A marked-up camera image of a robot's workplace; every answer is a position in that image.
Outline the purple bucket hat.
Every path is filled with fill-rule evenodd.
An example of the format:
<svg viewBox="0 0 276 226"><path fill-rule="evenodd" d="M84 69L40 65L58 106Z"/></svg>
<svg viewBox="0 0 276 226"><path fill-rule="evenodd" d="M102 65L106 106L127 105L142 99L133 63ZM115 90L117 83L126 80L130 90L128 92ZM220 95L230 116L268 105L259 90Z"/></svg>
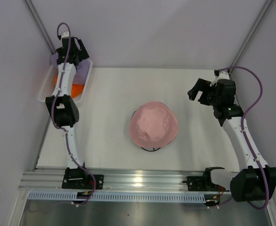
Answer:
<svg viewBox="0 0 276 226"><path fill-rule="evenodd" d="M51 65L54 66L56 69L58 69L57 59L58 59L58 53L55 53L50 57ZM85 84L91 65L92 65L92 61L90 59L84 59L78 64L76 74L73 79L74 84L76 85Z"/></svg>

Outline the pink bucket hat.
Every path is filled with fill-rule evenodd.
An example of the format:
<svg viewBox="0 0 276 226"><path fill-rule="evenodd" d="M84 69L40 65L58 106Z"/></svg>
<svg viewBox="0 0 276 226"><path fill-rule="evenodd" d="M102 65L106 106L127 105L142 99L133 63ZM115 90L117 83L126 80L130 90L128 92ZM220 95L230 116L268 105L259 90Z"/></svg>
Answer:
<svg viewBox="0 0 276 226"><path fill-rule="evenodd" d="M175 139L178 131L176 116L162 102L143 104L130 120L130 138L139 147L165 147Z"/></svg>

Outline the black wire hat stand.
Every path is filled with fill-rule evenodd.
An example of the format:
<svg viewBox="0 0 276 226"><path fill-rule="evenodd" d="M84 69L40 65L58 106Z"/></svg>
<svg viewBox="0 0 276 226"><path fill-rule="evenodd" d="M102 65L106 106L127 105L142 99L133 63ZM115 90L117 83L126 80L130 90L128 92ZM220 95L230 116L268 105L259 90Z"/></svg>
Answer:
<svg viewBox="0 0 276 226"><path fill-rule="evenodd" d="M161 148L158 147L158 148L144 148L144 147L141 147L141 149L143 149L144 151L147 151L147 152L156 152L158 150L160 150Z"/></svg>

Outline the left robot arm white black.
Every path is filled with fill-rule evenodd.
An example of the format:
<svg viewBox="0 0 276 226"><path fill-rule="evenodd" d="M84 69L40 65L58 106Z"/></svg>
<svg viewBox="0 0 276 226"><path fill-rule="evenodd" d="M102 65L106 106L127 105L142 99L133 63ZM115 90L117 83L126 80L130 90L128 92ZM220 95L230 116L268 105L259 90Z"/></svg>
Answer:
<svg viewBox="0 0 276 226"><path fill-rule="evenodd" d="M59 36L62 47L57 49L58 76L54 92L45 99L52 123L56 129L62 130L67 152L67 167L63 186L73 183L78 188L85 188L89 183L86 174L83 154L78 147L76 125L80 114L78 107L71 97L73 79L81 60L89 55L83 51L81 40L76 37Z"/></svg>

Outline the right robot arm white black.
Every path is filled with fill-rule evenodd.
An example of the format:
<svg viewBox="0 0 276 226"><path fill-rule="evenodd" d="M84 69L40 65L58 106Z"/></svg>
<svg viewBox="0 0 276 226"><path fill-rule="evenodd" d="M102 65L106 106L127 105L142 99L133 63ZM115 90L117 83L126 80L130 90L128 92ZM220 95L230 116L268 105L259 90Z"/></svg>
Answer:
<svg viewBox="0 0 276 226"><path fill-rule="evenodd" d="M228 135L235 151L239 173L223 167L206 168L202 185L207 190L221 186L231 192L236 202L263 201L267 206L276 187L276 167L270 167L257 149L248 128L244 112L235 104L235 82L220 79L215 84L198 79L188 91L190 100L201 92L199 103L213 107L214 116Z"/></svg>

